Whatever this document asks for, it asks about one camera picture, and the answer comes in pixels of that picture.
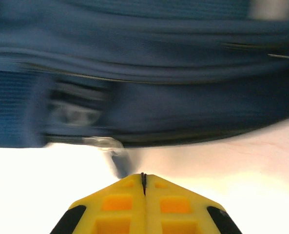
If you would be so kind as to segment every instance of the blurry blue object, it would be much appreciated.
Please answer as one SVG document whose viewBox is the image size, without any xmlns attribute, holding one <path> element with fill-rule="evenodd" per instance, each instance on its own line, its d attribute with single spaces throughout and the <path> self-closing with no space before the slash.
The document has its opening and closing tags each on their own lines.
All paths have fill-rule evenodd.
<svg viewBox="0 0 289 234">
<path fill-rule="evenodd" d="M 188 144 L 289 118 L 289 20 L 249 15 L 249 0 L 0 0 L 0 147 Z"/>
</svg>

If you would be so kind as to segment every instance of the white floor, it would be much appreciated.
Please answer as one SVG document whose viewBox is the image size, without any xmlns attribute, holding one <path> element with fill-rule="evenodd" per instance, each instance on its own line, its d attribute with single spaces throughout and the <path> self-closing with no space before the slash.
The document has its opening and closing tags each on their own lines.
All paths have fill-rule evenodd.
<svg viewBox="0 0 289 234">
<path fill-rule="evenodd" d="M 222 204 L 243 234 L 289 233 L 289 121 L 229 140 L 132 150 L 155 174 Z M 89 146 L 0 149 L 0 234 L 49 234 L 68 206 L 117 179 Z"/>
</svg>

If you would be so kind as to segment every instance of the black tip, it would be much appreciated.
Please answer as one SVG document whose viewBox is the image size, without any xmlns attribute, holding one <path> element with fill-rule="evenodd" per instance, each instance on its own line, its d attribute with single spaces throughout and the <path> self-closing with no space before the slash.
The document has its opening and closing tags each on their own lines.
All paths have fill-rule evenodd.
<svg viewBox="0 0 289 234">
<path fill-rule="evenodd" d="M 237 225 L 225 211 L 213 206 L 207 207 L 207 211 L 211 215 L 221 234 L 242 234 Z"/>
<path fill-rule="evenodd" d="M 79 205 L 65 212 L 50 234 L 72 234 L 85 210 L 85 206 Z"/>
<path fill-rule="evenodd" d="M 146 190 L 146 174 L 143 172 L 141 173 L 141 182 L 142 182 L 142 187 L 143 187 L 143 193 L 145 195 L 145 190 Z"/>
</svg>

